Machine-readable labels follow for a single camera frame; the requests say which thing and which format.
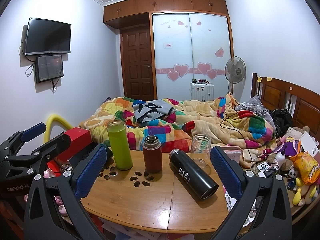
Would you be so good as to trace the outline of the green tall cup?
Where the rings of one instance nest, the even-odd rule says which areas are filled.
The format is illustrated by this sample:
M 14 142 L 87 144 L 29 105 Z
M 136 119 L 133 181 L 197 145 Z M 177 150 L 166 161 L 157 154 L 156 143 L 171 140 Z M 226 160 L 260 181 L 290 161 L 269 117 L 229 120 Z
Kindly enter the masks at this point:
M 133 162 L 127 140 L 125 123 L 117 119 L 109 122 L 107 133 L 117 169 L 122 171 L 131 169 Z

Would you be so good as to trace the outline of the red thermos cup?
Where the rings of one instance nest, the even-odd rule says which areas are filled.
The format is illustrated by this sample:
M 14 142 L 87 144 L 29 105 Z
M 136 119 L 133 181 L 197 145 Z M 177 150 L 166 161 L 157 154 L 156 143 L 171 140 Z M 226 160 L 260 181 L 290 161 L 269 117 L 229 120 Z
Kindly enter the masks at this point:
M 143 141 L 143 155 L 145 169 L 149 173 L 158 173 L 162 170 L 161 142 L 155 135 L 148 135 Z

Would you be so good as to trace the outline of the pink plush toy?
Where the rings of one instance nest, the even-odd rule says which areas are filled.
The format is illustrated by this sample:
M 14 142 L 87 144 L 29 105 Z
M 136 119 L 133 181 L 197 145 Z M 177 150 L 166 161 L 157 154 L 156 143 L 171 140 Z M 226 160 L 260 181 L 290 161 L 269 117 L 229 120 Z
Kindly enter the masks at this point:
M 25 218 L 59 220 L 61 216 L 68 216 L 58 188 L 58 182 L 63 176 L 56 177 L 44 171 L 35 173 L 31 178 L 29 193 L 24 196 Z

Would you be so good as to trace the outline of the yellow foam tube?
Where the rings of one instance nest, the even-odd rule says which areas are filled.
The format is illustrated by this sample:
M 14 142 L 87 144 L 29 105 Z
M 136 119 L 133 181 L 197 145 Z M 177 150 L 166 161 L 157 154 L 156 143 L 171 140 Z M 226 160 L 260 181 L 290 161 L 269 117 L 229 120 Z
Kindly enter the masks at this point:
M 73 126 L 66 121 L 63 117 L 57 115 L 57 114 L 52 114 L 49 116 L 46 122 L 46 131 L 44 133 L 44 143 L 48 142 L 50 140 L 51 136 L 51 131 L 53 126 L 60 126 L 64 130 L 68 131 L 73 128 Z

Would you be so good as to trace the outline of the yellow plush toy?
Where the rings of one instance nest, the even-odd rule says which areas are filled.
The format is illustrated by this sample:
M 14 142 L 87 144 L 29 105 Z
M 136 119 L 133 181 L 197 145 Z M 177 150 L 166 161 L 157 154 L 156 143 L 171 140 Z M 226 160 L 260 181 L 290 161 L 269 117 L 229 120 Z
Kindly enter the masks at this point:
M 306 185 L 301 178 L 296 178 L 296 186 L 294 188 L 293 205 L 303 206 L 311 204 L 319 196 L 319 185 Z

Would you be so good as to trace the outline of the red gift box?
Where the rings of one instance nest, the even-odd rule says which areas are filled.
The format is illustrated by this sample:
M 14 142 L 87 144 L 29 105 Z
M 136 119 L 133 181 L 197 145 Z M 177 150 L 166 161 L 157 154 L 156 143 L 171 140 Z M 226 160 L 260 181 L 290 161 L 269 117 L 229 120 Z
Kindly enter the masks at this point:
M 51 169 L 56 177 L 61 175 L 62 164 L 67 163 L 71 157 L 92 143 L 91 132 L 88 129 L 74 127 L 68 130 L 66 134 L 71 139 L 70 147 L 48 163 L 48 168 Z

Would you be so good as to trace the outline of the orange snack bag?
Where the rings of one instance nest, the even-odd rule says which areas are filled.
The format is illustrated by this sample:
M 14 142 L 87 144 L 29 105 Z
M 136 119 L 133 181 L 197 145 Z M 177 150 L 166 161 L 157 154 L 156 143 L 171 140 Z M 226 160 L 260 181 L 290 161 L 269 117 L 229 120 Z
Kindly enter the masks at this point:
M 311 185 L 319 178 L 319 163 L 308 152 L 300 152 L 292 156 L 291 161 L 299 171 L 304 184 Z

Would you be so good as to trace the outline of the black thermos bottle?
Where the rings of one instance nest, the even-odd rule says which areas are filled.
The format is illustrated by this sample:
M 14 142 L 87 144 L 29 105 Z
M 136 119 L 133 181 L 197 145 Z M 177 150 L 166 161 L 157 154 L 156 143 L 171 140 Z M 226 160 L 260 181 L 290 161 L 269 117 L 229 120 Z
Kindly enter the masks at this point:
M 172 150 L 169 153 L 169 160 L 180 177 L 201 200 L 212 196 L 219 188 L 219 185 L 183 150 Z

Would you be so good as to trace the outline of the clear glass jar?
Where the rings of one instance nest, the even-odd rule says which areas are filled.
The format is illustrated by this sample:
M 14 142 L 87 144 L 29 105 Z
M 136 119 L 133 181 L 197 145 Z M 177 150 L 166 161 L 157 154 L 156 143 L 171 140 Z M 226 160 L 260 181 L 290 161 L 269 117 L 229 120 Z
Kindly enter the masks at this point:
M 190 157 L 200 167 L 205 168 L 209 158 L 211 139 L 207 135 L 198 134 L 193 137 Z

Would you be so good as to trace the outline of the black bag on bed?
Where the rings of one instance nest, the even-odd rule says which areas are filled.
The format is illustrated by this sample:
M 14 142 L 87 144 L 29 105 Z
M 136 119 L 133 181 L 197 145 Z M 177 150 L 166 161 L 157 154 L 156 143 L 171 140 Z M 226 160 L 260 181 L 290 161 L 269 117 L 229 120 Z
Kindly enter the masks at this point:
M 286 134 L 287 130 L 292 127 L 292 116 L 287 109 L 274 109 L 269 111 L 273 123 L 276 127 L 276 137 L 282 137 Z

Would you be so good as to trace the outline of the colourful patchwork blanket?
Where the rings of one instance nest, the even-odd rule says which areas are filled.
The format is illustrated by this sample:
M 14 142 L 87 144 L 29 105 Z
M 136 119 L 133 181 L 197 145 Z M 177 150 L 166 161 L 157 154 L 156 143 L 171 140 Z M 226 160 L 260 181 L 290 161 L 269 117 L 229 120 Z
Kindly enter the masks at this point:
M 109 146 L 107 125 L 113 120 L 121 120 L 126 125 L 130 149 L 139 151 L 146 136 L 156 135 L 163 152 L 175 148 L 190 152 L 193 137 L 204 134 L 210 137 L 213 146 L 241 148 L 244 153 L 240 165 L 245 168 L 276 149 L 276 129 L 272 124 L 252 111 L 236 110 L 238 102 L 230 93 L 206 102 L 163 100 L 176 108 L 175 113 L 164 119 L 140 125 L 132 107 L 135 100 L 118 97 L 104 102 L 79 126 L 90 130 L 94 142 Z

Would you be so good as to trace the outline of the grey black garment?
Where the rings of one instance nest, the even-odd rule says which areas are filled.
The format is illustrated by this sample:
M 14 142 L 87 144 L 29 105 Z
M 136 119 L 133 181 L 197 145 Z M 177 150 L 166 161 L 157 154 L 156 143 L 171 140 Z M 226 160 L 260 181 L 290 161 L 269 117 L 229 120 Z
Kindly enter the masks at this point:
M 152 101 L 135 100 L 132 104 L 138 124 L 146 124 L 155 119 L 164 119 L 176 112 L 176 108 L 162 99 Z

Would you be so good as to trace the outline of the wooden bed headboard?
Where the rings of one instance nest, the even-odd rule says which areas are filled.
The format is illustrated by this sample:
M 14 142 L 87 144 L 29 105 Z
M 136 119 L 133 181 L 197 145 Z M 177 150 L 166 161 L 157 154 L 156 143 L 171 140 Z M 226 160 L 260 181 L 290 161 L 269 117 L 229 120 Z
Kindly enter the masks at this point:
M 253 73 L 251 96 L 255 95 L 259 96 L 266 109 L 286 109 L 292 116 L 294 126 L 308 126 L 310 135 L 319 141 L 319 94 L 287 81 Z

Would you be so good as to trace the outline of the white suitcase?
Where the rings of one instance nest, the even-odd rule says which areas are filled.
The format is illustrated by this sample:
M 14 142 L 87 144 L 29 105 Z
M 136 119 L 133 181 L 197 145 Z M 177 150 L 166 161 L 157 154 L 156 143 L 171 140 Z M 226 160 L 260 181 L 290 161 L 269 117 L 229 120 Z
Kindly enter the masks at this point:
M 193 79 L 190 84 L 191 100 L 201 102 L 214 100 L 214 85 L 207 80 Z

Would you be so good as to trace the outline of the standing electric fan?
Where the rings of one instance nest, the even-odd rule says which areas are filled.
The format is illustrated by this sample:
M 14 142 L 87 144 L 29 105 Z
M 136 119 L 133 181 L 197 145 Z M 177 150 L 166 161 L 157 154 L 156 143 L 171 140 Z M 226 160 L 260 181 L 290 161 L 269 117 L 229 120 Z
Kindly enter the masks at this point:
M 246 65 L 242 58 L 231 57 L 225 65 L 225 77 L 229 83 L 228 92 L 233 93 L 235 84 L 240 83 L 246 76 Z

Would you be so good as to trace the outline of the brown wooden door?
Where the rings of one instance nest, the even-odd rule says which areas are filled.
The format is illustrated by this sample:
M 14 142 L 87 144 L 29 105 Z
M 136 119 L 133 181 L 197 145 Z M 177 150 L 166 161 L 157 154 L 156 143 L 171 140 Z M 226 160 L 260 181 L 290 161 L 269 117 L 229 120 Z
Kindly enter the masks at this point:
M 148 25 L 120 30 L 121 70 L 128 98 L 153 100 L 151 38 Z

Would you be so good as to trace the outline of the white sliding wardrobe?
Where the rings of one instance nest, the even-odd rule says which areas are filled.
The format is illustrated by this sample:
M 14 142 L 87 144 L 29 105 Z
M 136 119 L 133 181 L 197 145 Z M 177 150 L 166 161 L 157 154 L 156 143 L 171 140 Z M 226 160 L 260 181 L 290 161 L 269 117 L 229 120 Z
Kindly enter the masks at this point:
M 214 85 L 214 99 L 225 96 L 225 65 L 231 58 L 228 20 L 201 13 L 152 16 L 158 98 L 191 100 L 193 79 Z

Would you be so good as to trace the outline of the small wall monitor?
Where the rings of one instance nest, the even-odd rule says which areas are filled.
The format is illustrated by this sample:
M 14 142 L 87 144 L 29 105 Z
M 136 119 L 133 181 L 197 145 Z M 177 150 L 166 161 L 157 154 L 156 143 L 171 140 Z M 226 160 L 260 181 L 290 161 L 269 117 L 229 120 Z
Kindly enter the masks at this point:
M 42 83 L 63 77 L 62 55 L 37 56 L 35 61 L 35 81 Z

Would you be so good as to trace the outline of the wall mounted television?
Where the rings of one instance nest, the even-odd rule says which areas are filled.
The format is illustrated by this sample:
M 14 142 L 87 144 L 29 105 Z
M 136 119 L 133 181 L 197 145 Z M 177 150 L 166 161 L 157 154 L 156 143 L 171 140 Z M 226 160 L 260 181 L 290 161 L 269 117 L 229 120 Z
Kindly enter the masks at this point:
M 70 53 L 71 27 L 69 23 L 29 18 L 25 38 L 25 55 Z

